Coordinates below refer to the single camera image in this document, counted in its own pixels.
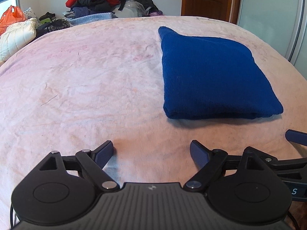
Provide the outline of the blue knit sweater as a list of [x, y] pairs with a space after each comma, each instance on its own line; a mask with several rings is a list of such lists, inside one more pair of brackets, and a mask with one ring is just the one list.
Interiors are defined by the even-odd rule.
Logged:
[[243, 44], [185, 36], [162, 26], [164, 105], [170, 119], [255, 119], [283, 113], [270, 82]]

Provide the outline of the pink floral bed cover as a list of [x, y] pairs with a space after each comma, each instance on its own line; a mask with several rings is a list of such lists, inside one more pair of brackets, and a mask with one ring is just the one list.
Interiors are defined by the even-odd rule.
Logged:
[[[283, 105], [271, 118], [174, 121], [163, 110], [158, 28], [247, 46]], [[96, 21], [41, 36], [1, 66], [1, 229], [19, 182], [51, 151], [63, 156], [111, 140], [105, 171], [118, 183], [185, 183], [197, 168], [192, 140], [241, 155], [252, 146], [278, 159], [306, 156], [285, 139], [306, 131], [306, 79], [243, 28], [202, 17]]]

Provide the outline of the frosted glass wardrobe door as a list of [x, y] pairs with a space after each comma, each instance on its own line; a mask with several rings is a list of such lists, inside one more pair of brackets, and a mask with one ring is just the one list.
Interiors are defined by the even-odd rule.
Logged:
[[306, 0], [241, 0], [237, 24], [306, 77]]

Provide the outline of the dark leopard print cloth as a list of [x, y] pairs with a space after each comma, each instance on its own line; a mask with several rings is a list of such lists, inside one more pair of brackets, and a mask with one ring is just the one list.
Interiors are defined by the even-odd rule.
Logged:
[[47, 33], [67, 29], [70, 27], [70, 23], [66, 19], [54, 19], [51, 22], [47, 22], [39, 26], [36, 30], [36, 37], [41, 37]]

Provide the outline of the light blue folded blanket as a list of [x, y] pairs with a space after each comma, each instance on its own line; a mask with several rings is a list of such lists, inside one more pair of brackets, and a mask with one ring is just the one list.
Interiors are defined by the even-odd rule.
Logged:
[[87, 15], [84, 17], [71, 19], [69, 23], [71, 26], [76, 26], [76, 25], [88, 24], [88, 23], [92, 23], [96, 21], [110, 20], [110, 19], [116, 19], [116, 18], [118, 17], [114, 13], [107, 12], [107, 13], [92, 14], [92, 15]]

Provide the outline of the white quilted pillow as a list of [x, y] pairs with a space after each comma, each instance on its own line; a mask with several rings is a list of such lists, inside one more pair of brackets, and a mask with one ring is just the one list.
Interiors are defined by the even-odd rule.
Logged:
[[1, 35], [1, 65], [36, 37], [37, 19], [10, 25]]

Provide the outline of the green box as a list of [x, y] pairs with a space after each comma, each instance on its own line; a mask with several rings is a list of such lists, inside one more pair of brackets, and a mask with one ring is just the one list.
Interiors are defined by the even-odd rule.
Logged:
[[41, 24], [45, 24], [45, 23], [49, 23], [49, 22], [51, 22], [50, 18], [46, 18], [46, 19], [40, 21]]

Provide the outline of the clear plastic storage bag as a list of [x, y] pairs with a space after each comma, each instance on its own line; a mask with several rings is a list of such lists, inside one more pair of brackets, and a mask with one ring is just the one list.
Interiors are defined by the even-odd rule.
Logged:
[[137, 18], [147, 16], [147, 12], [143, 5], [134, 0], [120, 0], [120, 4], [116, 5], [112, 12], [118, 18]]

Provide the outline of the floral grey cushion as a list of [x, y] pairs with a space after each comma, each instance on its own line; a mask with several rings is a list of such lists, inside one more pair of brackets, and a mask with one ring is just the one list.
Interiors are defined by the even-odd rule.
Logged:
[[39, 18], [36, 16], [35, 12], [31, 7], [29, 7], [27, 10], [23, 11], [23, 14], [25, 15], [26, 19], [36, 19], [37, 22], [39, 22]]

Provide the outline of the orange plastic bag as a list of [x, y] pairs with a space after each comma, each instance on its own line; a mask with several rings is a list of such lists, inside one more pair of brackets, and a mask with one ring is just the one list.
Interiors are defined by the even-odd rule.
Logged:
[[6, 29], [17, 22], [26, 21], [26, 17], [18, 6], [10, 6], [1, 16], [0, 20], [0, 35], [5, 33]]

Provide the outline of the black bag near wall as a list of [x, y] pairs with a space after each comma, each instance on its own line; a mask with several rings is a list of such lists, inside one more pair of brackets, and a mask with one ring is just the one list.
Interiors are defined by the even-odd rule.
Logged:
[[158, 7], [154, 4], [153, 0], [135, 0], [136, 2], [143, 5], [145, 13], [147, 15], [158, 12]]

